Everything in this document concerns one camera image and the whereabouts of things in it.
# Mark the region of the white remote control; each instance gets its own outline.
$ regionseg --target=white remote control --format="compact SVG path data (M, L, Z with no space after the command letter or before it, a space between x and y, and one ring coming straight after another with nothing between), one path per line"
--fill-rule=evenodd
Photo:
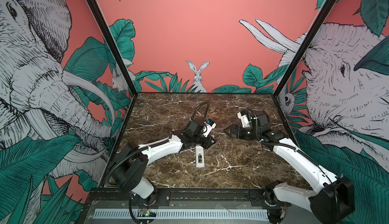
M204 148L200 145L196 145L196 167L203 168L205 167L204 163Z

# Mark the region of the animal eye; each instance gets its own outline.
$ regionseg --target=animal eye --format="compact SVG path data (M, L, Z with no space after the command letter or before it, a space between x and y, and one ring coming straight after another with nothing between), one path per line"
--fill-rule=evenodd
M9 13L12 15L12 17L15 19L15 17L17 17L17 12L14 8L12 8L12 5L11 3L7 2L7 8L8 8L8 11Z
M340 72L342 73L343 77L344 77L344 71L346 70L346 67L344 65L342 65L340 67Z

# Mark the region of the marble tabletop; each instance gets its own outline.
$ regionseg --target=marble tabletop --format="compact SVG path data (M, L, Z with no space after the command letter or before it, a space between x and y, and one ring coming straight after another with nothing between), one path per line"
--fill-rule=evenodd
M285 131L270 95L160 94L138 95L118 151L127 143L152 143L180 129L202 102L209 102L208 118L216 123L211 134L216 144L204 150L205 168L196 168L195 150L170 154L150 164L145 177L156 187L169 188L263 188L281 180L310 188L305 179L284 159L256 141L232 139L223 133L230 124L240 124L237 113L246 107L265 111L272 129ZM205 107L200 110L203 116Z

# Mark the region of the mural wall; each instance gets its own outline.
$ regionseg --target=mural wall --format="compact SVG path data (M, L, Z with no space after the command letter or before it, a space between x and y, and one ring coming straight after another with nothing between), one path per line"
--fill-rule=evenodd
M389 222L389 0L339 0L279 96L299 146L353 180L344 223Z
M142 92L273 93L287 69L279 61L297 51L319 10L317 0L97 1L109 25L134 23L131 42L116 40L122 55L135 44L123 57Z
M131 98L85 0L0 0L0 17L0 223L73 223Z

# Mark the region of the rabbit ear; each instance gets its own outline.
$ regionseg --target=rabbit ear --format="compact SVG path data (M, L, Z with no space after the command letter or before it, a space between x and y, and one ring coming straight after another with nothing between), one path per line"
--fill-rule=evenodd
M192 71L197 72L196 65L195 65L193 62L188 61L188 60L187 60L186 62L188 63L188 66L189 66L189 68L190 68Z
M207 68L208 65L209 65L209 61L204 62L204 63L200 66L200 69L199 69L198 71L202 71L203 69Z

